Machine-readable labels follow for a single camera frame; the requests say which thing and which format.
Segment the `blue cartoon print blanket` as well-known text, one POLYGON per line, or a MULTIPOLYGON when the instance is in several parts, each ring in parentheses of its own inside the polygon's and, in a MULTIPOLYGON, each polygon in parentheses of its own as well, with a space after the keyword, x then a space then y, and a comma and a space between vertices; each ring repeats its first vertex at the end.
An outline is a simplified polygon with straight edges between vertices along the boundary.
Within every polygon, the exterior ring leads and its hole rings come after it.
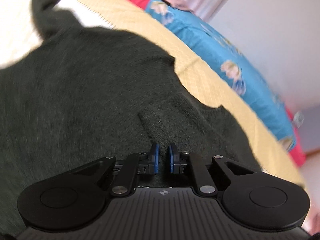
POLYGON ((225 80, 287 151, 295 147, 296 138, 283 101, 238 48, 191 12, 161 0, 151 0, 145 10, 225 80))

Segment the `red bed sheet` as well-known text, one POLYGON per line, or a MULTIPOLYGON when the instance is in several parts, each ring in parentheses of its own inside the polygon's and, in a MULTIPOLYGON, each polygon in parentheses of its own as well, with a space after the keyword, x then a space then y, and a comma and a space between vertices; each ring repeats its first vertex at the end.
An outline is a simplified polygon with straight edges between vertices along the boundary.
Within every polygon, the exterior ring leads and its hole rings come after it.
MULTIPOLYGON (((135 4, 136 6, 142 8, 146 12, 145 9, 151 0, 129 0, 129 1, 135 4)), ((290 111, 286 107, 285 109, 286 109, 287 116, 289 117, 289 120, 291 121, 291 124, 292 124, 293 115, 292 113, 290 113, 290 111)), ((306 157, 300 145, 297 130, 296 128, 294 128, 293 124, 292 124, 292 127, 293 127, 294 135, 296 138, 296 145, 292 150, 289 151, 289 154, 291 155, 296 165, 301 167, 305 163, 306 157)))

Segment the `small white object on bed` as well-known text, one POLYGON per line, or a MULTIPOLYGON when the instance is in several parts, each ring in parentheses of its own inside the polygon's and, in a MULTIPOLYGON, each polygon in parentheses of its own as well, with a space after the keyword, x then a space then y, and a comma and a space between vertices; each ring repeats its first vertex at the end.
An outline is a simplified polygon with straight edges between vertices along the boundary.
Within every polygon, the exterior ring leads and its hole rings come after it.
POLYGON ((304 122, 304 115, 301 111, 297 111, 292 119, 292 123, 294 124, 295 127, 300 128, 304 122))

